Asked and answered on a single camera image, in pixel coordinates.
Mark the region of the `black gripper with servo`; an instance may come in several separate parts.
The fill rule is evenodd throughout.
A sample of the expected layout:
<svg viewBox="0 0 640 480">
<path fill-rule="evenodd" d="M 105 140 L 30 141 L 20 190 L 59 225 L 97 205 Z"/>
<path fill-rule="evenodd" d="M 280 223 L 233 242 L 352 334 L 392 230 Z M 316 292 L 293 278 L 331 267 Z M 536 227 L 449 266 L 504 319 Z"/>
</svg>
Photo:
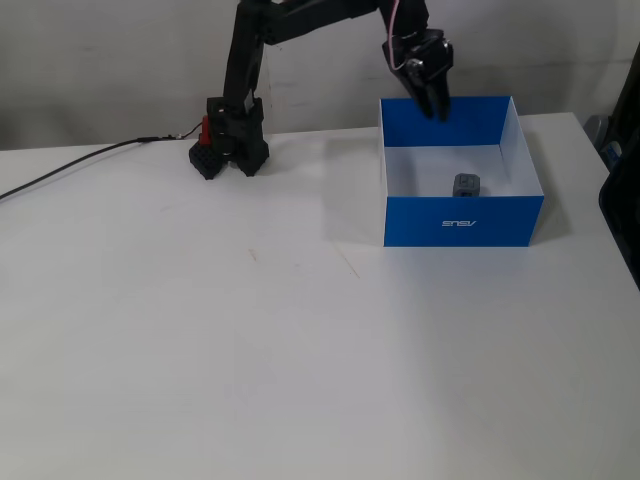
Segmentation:
<svg viewBox="0 0 640 480">
<path fill-rule="evenodd" d="M 426 118 L 449 119 L 451 98 L 447 72 L 454 64 L 453 45 L 440 29 L 392 36 L 382 45 L 393 75 L 407 81 L 407 91 Z"/>
</svg>

